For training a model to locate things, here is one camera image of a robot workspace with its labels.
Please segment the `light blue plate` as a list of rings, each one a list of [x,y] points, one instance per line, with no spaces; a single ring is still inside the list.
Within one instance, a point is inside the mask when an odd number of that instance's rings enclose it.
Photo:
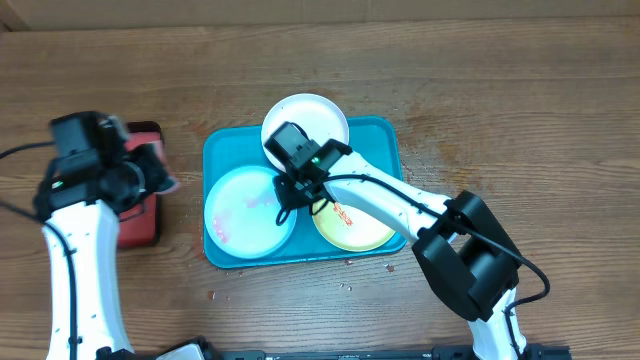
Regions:
[[[204,206],[204,225],[212,242],[243,260],[266,257],[293,233],[297,212],[283,212],[273,169],[250,165],[227,172],[213,185]]]

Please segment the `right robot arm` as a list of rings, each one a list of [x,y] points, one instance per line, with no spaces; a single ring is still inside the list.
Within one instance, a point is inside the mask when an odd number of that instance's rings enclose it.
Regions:
[[[436,346],[434,359],[569,359],[566,346],[530,344],[515,309],[544,298],[548,277],[524,258],[477,195],[455,198],[412,187],[331,140],[280,145],[266,153],[285,169],[275,180],[282,211],[321,198],[354,207],[410,241],[433,293],[466,320],[473,341]]]

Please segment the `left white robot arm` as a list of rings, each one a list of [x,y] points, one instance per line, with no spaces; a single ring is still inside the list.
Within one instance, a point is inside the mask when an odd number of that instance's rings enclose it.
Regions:
[[[47,357],[94,359],[104,347],[132,351],[116,271],[118,216],[103,201],[52,213],[42,228],[50,259],[52,325]]]

